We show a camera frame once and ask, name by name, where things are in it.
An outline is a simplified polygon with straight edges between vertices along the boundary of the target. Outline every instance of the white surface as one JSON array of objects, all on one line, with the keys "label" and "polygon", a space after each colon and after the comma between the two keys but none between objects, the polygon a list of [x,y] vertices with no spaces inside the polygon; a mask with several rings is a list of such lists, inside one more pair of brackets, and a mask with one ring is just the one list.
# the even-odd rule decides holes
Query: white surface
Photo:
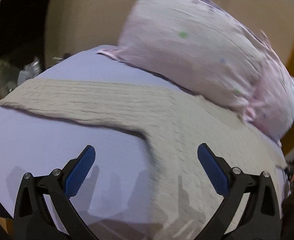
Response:
[{"label": "white surface", "polygon": [[[81,52],[39,77],[161,85],[179,90],[161,78],[94,51]],[[119,131],[0,108],[0,202],[13,215],[24,173],[49,174],[77,157],[87,144],[95,147],[96,162],[78,195],[71,199],[73,205],[98,237],[143,239],[151,195],[147,147],[142,139]],[[281,172],[279,183],[283,184]],[[63,230],[57,217],[53,218]]]}]

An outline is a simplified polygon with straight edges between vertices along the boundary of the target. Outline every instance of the pillowcase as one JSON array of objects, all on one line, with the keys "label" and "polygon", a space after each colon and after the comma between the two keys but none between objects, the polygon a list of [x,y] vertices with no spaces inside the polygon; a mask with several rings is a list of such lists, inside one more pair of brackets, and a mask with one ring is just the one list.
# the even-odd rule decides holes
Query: pillowcase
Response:
[{"label": "pillowcase", "polygon": [[263,35],[266,64],[249,101],[245,119],[280,143],[294,122],[294,78],[272,50],[267,36]]},{"label": "pillowcase", "polygon": [[263,50],[241,23],[200,0],[138,0],[114,55],[244,114]]}]

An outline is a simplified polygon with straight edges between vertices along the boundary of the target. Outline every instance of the green spot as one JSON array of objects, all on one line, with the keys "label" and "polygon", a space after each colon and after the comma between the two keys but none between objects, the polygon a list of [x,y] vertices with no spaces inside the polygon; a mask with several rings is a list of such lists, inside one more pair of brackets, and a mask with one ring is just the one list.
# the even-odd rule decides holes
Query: green spot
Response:
[{"label": "green spot", "polygon": [[188,37],[188,34],[186,32],[180,32],[180,33],[178,33],[178,35],[184,39]]}]

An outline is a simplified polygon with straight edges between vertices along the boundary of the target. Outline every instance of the pink pillow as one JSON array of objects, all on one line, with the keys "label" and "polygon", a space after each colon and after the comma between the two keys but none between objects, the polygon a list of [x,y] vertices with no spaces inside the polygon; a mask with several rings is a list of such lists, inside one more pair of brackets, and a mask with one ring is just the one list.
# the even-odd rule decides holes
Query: pink pillow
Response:
[{"label": "pink pillow", "polygon": [[294,122],[294,78],[290,76],[263,33],[266,66],[256,86],[245,119],[276,142]]}]

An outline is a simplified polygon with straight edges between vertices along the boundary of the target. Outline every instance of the knit blanket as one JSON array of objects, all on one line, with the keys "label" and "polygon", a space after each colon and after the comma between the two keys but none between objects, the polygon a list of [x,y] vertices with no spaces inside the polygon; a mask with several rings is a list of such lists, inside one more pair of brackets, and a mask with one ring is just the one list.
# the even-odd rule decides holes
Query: knit blanket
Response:
[{"label": "knit blanket", "polygon": [[[268,171],[281,200],[275,165],[284,167],[285,162],[256,128],[202,96],[162,87],[39,78],[24,82],[0,106],[142,133],[150,147],[154,183],[151,239],[194,239],[220,205],[223,198],[197,159],[204,142],[231,167],[257,175]],[[247,199],[229,231],[237,226]]]}]

